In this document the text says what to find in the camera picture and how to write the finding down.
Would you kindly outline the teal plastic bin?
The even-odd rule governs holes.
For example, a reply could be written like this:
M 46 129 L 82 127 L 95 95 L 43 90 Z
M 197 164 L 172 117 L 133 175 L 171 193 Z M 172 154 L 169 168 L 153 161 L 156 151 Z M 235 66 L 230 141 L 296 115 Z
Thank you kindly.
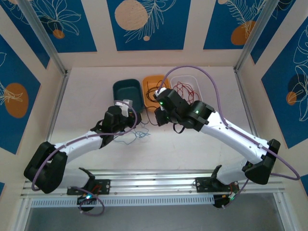
M 137 79 L 124 79 L 113 84 L 114 100 L 131 100 L 136 112 L 142 112 L 144 102 L 140 82 Z

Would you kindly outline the white plastic bin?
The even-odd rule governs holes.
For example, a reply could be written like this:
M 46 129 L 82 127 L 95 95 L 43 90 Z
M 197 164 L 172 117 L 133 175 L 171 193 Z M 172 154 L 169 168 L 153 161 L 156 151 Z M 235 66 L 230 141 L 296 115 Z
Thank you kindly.
M 175 76 L 170 80 L 170 84 L 171 88 L 189 104 L 194 101 L 203 101 L 197 79 L 194 76 Z

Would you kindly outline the orange plastic bin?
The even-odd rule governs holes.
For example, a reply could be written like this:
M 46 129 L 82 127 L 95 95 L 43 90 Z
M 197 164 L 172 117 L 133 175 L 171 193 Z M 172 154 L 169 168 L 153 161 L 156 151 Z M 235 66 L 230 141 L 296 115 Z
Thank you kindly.
M 160 87 L 164 75 L 147 76 L 142 80 L 144 106 L 149 112 L 154 112 L 159 103 L 154 98 L 154 92 Z

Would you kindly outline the small controller board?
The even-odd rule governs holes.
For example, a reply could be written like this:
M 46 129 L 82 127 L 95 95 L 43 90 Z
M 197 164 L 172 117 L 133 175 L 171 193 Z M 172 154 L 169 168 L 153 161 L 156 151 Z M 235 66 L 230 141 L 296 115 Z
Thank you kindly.
M 95 205 L 97 199 L 93 194 L 86 193 L 77 198 L 77 205 Z
M 231 194 L 217 194 L 214 195 L 214 204 L 213 206 L 216 208 L 225 208 L 228 204 L 235 199 L 239 192 L 231 193 Z

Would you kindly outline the aluminium table side rail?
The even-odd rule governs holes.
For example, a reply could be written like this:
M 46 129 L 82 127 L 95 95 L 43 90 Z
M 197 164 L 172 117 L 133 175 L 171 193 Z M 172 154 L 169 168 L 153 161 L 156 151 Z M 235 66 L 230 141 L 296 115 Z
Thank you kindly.
M 65 75 L 62 79 L 60 89 L 59 89 L 59 92 L 58 92 L 58 96 L 57 96 L 57 99 L 56 99 L 56 102 L 55 102 L 53 114 L 52 114 L 52 117 L 51 117 L 50 126 L 49 126 L 49 129 L 48 129 L 46 141 L 51 140 L 52 133 L 53 133 L 53 130 L 54 130 L 54 127 L 55 127 L 55 124 L 56 124 L 56 120 L 57 120 L 57 117 L 58 117 L 58 114 L 59 114 L 59 111 L 60 111 L 60 107 L 61 107 L 61 104 L 62 104 L 64 93 L 65 93 L 65 90 L 66 90 L 66 86 L 67 86 L 67 83 L 68 83 L 69 72 L 70 72 L 69 70 L 66 70 Z
M 242 102 L 243 102 L 243 105 L 244 105 L 244 110 L 245 110 L 246 117 L 247 117 L 247 120 L 248 120 L 248 125 L 250 127 L 252 134 L 258 136 L 258 132 L 257 132 L 256 126 L 255 126 L 254 121 L 253 121 L 251 110 L 250 110 L 250 107 L 248 105 L 248 101 L 247 101 L 247 98 L 246 98 L 246 95 L 245 95 L 245 92 L 244 92 L 244 89 L 243 89 L 243 85 L 242 85 L 242 82 L 241 82 L 239 71 L 235 67 L 233 69 L 234 69 L 237 85 L 238 85 L 238 88 L 239 88 L 239 92 L 240 92 L 240 95 L 241 95 L 241 99 L 242 99 Z

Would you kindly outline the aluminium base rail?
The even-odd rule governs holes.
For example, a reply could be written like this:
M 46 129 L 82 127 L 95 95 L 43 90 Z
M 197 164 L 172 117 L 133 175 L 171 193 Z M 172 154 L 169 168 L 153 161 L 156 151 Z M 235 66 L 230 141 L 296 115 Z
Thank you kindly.
M 111 180 L 109 196 L 154 196 L 197 194 L 193 181 L 197 177 L 210 177 L 213 170 L 101 170 L 90 169 L 97 179 Z M 67 189 L 56 189 L 50 194 L 34 192 L 31 182 L 26 180 L 21 198 L 43 198 L 66 195 Z M 267 185 L 258 185 L 251 181 L 242 193 L 284 193 L 283 181 L 271 177 Z

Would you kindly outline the blue floral wall panel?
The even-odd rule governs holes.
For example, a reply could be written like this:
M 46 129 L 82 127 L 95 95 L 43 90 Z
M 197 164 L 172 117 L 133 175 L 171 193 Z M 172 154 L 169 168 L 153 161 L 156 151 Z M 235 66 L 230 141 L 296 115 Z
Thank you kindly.
M 0 148 L 17 154 L 40 82 L 0 35 Z
M 30 2 L 59 53 L 96 52 L 81 0 Z
M 216 0 L 204 50 L 244 47 L 267 0 Z
M 308 17 L 261 81 L 287 147 L 308 139 Z
M 182 50 L 191 0 L 106 0 L 117 51 Z

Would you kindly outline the aluminium upright post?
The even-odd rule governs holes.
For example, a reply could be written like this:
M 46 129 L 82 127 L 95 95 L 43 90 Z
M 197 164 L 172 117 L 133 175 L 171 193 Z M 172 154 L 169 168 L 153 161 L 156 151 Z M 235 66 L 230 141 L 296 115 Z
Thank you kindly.
M 33 7 L 27 0 L 16 0 L 18 6 L 31 26 L 32 30 L 36 34 L 36 37 L 39 39 L 44 50 L 47 52 L 49 57 L 54 62 L 58 71 L 62 74 L 63 77 L 67 76 L 67 69 L 65 68 L 62 60 L 60 59 L 58 52 L 53 45 L 48 33 L 46 32 L 44 26 L 42 25 L 39 17 L 35 13 Z
M 260 35 L 262 34 L 265 26 L 267 25 L 274 9 L 276 8 L 279 0 L 266 0 L 265 6 L 260 12 L 260 15 L 255 23 L 255 26 L 248 37 L 241 55 L 234 66 L 235 73 L 238 73 L 241 67 L 243 67 L 246 59 L 250 56 L 252 49 L 254 48 L 255 44 L 257 43 Z

